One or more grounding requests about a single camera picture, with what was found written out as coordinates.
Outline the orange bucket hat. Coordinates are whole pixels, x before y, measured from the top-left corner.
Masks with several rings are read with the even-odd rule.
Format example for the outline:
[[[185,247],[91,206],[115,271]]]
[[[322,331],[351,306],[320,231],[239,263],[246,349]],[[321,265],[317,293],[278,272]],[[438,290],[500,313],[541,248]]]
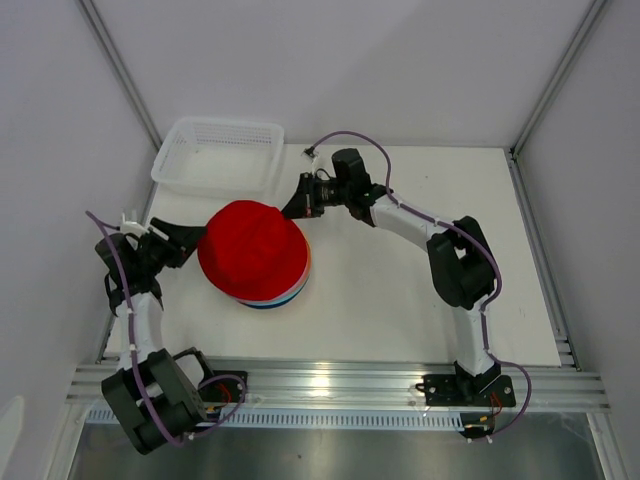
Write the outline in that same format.
[[[306,246],[306,263],[305,263],[305,268],[303,270],[303,273],[300,277],[300,281],[302,281],[303,283],[307,281],[307,279],[309,278],[310,275],[310,271],[312,268],[312,251],[311,251],[311,246],[309,244],[309,241],[305,238],[305,246]]]

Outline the red bucket hat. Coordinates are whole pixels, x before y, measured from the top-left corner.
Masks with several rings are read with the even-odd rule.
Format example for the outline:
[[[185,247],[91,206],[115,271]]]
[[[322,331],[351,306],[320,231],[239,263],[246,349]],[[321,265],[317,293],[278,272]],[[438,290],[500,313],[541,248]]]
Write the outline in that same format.
[[[207,223],[197,255],[207,280],[238,300],[269,300],[301,277],[305,236],[281,211],[252,200],[236,200]]]

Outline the lavender bucket hat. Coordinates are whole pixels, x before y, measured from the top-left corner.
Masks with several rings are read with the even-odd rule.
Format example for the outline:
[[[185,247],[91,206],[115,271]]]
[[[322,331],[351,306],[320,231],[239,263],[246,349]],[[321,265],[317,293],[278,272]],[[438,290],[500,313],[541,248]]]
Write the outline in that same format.
[[[309,279],[309,276],[310,276],[310,270],[307,269],[303,272],[299,280],[291,288],[289,288],[286,292],[276,296],[273,299],[260,300],[260,301],[240,300],[240,303],[243,303],[246,305],[269,305],[269,304],[280,304],[282,302],[288,301],[290,298],[293,298],[304,288],[304,286],[306,285]]]

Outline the teal bucket hat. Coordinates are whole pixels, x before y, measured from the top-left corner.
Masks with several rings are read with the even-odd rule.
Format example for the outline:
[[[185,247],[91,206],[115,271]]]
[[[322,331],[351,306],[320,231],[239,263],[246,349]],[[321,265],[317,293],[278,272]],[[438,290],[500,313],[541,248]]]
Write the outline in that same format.
[[[272,309],[283,306],[293,300],[305,287],[305,284],[292,289],[290,292],[268,301],[238,300],[238,303],[254,309]]]

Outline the dark blue bucket hat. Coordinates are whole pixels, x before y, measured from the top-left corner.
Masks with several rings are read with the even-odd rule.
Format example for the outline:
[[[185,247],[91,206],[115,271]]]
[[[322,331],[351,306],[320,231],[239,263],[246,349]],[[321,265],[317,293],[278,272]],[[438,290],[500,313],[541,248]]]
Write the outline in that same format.
[[[291,295],[289,297],[282,297],[266,303],[247,302],[245,303],[245,306],[252,309],[256,309],[256,310],[270,310],[270,309],[275,309],[275,308],[279,308],[287,305],[288,303],[293,301],[297,296],[298,296],[298,293],[296,293],[295,295]]]

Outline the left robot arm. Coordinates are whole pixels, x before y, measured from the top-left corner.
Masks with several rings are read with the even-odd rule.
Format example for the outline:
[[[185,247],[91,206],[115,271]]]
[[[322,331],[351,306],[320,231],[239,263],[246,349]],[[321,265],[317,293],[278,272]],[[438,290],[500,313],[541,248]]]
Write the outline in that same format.
[[[111,313],[121,322],[122,352],[101,392],[133,447],[146,455],[165,444],[180,446],[205,420],[203,401],[216,388],[216,376],[201,353],[190,348],[179,365],[162,341],[162,289],[165,269],[182,267],[206,230],[153,218],[147,228],[111,228],[98,221],[103,237],[94,250],[108,272],[104,278]]]

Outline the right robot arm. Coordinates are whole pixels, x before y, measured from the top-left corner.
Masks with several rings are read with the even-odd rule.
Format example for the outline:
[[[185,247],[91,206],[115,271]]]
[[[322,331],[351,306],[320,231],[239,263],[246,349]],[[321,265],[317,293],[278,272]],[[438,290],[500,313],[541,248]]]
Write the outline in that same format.
[[[499,278],[478,222],[470,216],[443,221],[403,202],[388,185],[371,181],[355,148],[334,153],[332,165],[335,174],[326,179],[302,173],[282,214],[288,219],[317,218],[327,207],[344,206],[354,219],[425,251],[435,291],[453,309],[457,395],[469,404],[481,402],[501,368],[490,352],[486,320]]]

